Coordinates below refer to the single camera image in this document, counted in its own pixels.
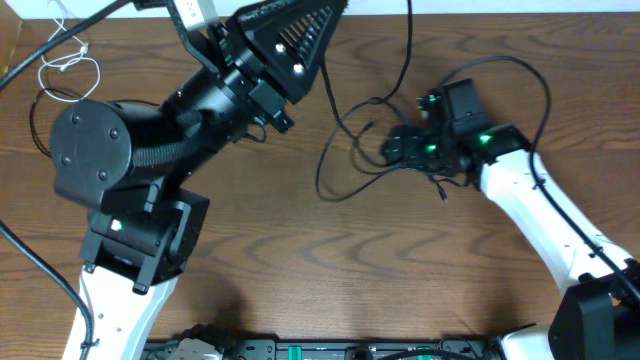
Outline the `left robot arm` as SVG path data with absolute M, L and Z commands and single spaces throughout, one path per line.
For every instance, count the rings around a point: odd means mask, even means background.
M 199 70 L 159 106 L 83 100 L 59 115 L 55 192 L 88 212 L 84 308 L 68 359 L 135 359 L 184 272 L 209 200 L 185 181 L 253 126 L 288 131 L 345 10 L 341 0 L 260 1 L 221 20 L 210 1 L 166 9 Z

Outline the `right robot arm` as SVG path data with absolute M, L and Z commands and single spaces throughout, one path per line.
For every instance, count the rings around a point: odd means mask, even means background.
M 502 359 L 636 359 L 639 263 L 609 240 L 560 189 L 532 143 L 512 125 L 492 124 L 470 79 L 432 89 L 419 101 L 422 127 L 393 128 L 386 162 L 438 180 L 465 177 L 518 227 L 562 296 L 548 326 L 501 335 Z

